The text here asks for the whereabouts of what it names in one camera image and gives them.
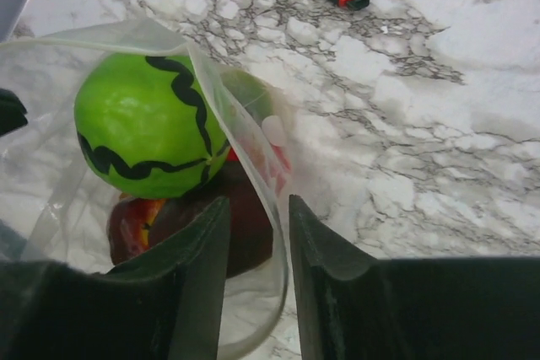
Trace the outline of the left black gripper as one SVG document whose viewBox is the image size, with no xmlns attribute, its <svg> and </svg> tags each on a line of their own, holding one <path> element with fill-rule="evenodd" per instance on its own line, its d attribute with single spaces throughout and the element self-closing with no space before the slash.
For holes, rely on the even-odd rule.
<svg viewBox="0 0 540 360">
<path fill-rule="evenodd" d="M 26 108 L 14 92 L 0 89 L 0 137 L 26 126 L 26 114 Z"/>
</svg>

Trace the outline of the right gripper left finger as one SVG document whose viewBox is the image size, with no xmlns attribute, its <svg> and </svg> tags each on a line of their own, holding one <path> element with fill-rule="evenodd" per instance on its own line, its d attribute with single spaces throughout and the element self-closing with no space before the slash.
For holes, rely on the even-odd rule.
<svg viewBox="0 0 540 360">
<path fill-rule="evenodd" d="M 4 359 L 215 359 L 226 266 L 213 220 L 196 241 L 87 274 L 57 261 L 1 265 Z"/>
</svg>

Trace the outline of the green toy watermelon ball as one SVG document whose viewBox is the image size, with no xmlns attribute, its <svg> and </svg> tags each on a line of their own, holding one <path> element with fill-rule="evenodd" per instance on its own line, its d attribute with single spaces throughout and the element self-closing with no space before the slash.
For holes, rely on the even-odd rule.
<svg viewBox="0 0 540 360">
<path fill-rule="evenodd" d="M 107 56 L 78 91 L 74 121 L 89 167 L 135 197 L 200 188 L 230 150 L 189 56 Z"/>
</svg>

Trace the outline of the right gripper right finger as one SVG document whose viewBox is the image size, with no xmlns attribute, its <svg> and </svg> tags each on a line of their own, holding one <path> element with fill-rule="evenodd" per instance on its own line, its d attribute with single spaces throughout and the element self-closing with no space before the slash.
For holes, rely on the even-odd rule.
<svg viewBox="0 0 540 360">
<path fill-rule="evenodd" d="M 536 257 L 377 259 L 289 198 L 305 359 L 536 359 Z"/>
</svg>

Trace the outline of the clear zip top bag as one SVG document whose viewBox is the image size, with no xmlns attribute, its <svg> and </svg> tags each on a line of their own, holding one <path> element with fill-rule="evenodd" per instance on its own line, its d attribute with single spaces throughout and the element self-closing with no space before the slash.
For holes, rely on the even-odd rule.
<svg viewBox="0 0 540 360">
<path fill-rule="evenodd" d="M 283 123 L 150 19 L 2 43 L 2 358 L 255 351 L 289 284 Z"/>
</svg>

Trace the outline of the red toy bell pepper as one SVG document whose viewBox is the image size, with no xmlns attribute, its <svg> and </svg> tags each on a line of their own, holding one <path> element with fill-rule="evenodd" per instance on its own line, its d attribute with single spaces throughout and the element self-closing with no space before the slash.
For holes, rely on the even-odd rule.
<svg viewBox="0 0 540 360">
<path fill-rule="evenodd" d="M 291 164 L 282 147 L 271 144 L 273 156 L 268 158 L 259 147 L 249 147 L 251 161 L 267 186 L 279 195 L 290 175 Z"/>
</svg>

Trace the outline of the dark maroon toy beet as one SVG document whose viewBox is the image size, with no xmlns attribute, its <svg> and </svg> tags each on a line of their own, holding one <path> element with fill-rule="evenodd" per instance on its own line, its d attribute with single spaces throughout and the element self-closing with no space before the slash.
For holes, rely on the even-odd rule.
<svg viewBox="0 0 540 360">
<path fill-rule="evenodd" d="M 107 225 L 115 266 L 161 244 L 172 250 L 196 241 L 215 220 L 221 228 L 221 253 L 213 262 L 226 266 L 228 278 L 252 270 L 273 255 L 273 227 L 254 186 L 238 162 L 227 162 L 205 186 L 170 199 L 124 197 Z"/>
</svg>

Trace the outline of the green toy pepper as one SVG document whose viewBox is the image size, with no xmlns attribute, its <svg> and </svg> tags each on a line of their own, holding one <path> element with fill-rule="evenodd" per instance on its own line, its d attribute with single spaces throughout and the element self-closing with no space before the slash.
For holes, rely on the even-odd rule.
<svg viewBox="0 0 540 360">
<path fill-rule="evenodd" d="M 258 124 L 273 114 L 271 95 L 260 79 L 240 69 L 222 73 L 221 79 L 223 85 Z"/>
</svg>

